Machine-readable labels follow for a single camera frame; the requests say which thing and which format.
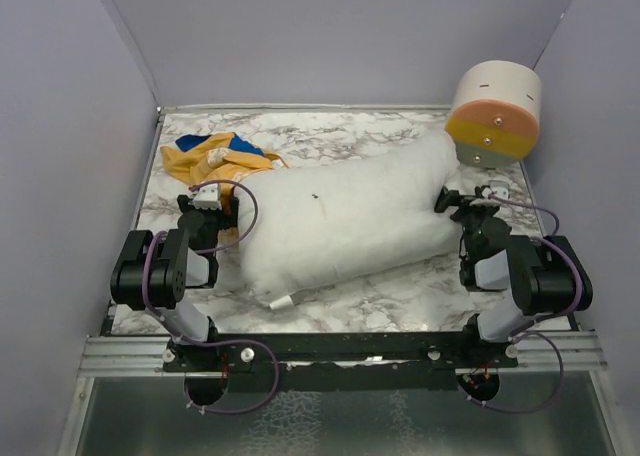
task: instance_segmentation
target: yellow cloth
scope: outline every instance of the yellow cloth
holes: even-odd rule
[[[273,169],[272,161],[282,161],[280,156],[269,151],[263,151],[265,156],[260,156],[229,149],[229,142],[234,136],[235,133],[212,135],[187,152],[162,146],[160,152],[164,167],[174,178],[194,185],[212,179],[242,181],[252,173]],[[220,185],[220,199],[225,210],[229,208],[232,193],[231,184]]]

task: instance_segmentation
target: floor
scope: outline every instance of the floor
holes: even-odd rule
[[[175,227],[180,216],[176,197],[186,185],[169,176],[159,147],[183,134],[208,135],[234,131],[252,143],[276,151],[290,166],[317,166],[366,158],[408,144],[429,131],[442,129],[443,112],[246,112],[185,113],[166,116],[138,222],[153,232]],[[511,198],[531,202],[519,164],[500,170],[464,166],[472,185],[507,182]],[[499,215],[514,234],[540,235],[533,211],[503,208]],[[457,254],[395,268],[331,287],[309,291],[294,309],[272,312],[244,289],[236,251],[219,257],[214,289],[188,290],[187,297],[211,316],[223,332],[361,332],[449,331],[462,328],[474,313],[500,299],[495,293],[469,293],[458,281]],[[545,329],[569,329],[566,318],[546,322]],[[112,334],[163,333],[147,314],[119,305]]]

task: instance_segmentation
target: blue cloth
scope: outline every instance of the blue cloth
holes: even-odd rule
[[[234,134],[233,138],[231,138],[231,141],[229,141],[229,149],[232,149],[234,151],[239,151],[241,153],[251,153],[251,154],[257,154],[258,156],[264,156],[264,151],[262,151],[260,148],[254,146],[248,141],[245,141],[237,134],[235,133],[233,134]],[[190,149],[193,149],[199,144],[204,143],[207,139],[209,139],[209,136],[198,136],[197,134],[185,134],[184,136],[180,136],[178,139],[176,139],[176,146],[178,146],[180,151],[182,151],[183,153],[186,153]]]
[[[195,148],[200,143],[204,143],[209,136],[198,136],[197,134],[185,134],[176,139],[176,146],[180,148],[180,151],[186,153],[190,149]]]
[[[264,151],[254,146],[250,142],[245,141],[237,134],[233,138],[231,138],[231,141],[229,141],[229,149],[239,151],[241,153],[251,153],[257,154],[258,156],[264,156]]]

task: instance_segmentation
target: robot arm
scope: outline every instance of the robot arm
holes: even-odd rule
[[[215,285],[218,276],[215,253],[201,255],[198,251],[215,248],[218,232],[237,223],[238,200],[231,198],[231,212],[227,214],[217,201],[217,194],[207,191],[205,201],[200,193],[178,197],[183,213],[178,228],[170,230],[155,248],[149,273],[149,299],[160,312],[162,324],[173,334],[199,342],[212,340],[215,327],[210,318],[184,297],[184,292],[186,288]],[[148,230],[129,232],[111,275],[114,301],[133,310],[145,309],[141,287],[151,239],[152,233]]]
[[[485,198],[488,187],[474,196],[443,189],[436,212],[458,209],[451,219],[462,225],[460,282],[469,291],[503,291],[504,300],[477,316],[480,339],[506,342],[514,332],[550,319],[570,309],[577,284],[568,257],[580,276],[582,291],[577,311],[587,309],[593,298],[589,277],[564,236],[536,241],[511,235],[511,228],[494,217],[499,206]]]

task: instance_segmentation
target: metal rail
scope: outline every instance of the metal rail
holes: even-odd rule
[[[566,371],[594,371],[606,368],[606,360],[598,337],[593,332],[546,331],[560,349]],[[109,377],[216,377],[220,373],[166,373],[162,370],[162,353],[167,336],[93,337],[87,340],[78,376]],[[551,347],[540,338],[530,338],[516,345],[519,365],[501,368],[499,373],[553,372],[558,361]],[[377,360],[375,364],[395,364],[402,361]],[[363,361],[341,361],[341,366],[362,365]],[[310,362],[291,362],[308,365]],[[470,368],[457,368],[464,373]]]

